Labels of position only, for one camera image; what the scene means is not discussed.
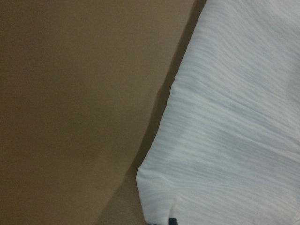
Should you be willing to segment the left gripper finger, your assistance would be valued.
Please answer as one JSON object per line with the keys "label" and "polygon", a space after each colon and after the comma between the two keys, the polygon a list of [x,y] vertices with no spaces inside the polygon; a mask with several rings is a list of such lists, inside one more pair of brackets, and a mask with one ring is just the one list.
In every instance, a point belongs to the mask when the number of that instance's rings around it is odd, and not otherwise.
{"label": "left gripper finger", "polygon": [[168,219],[168,225],[177,225],[177,219],[176,218],[169,218]]}

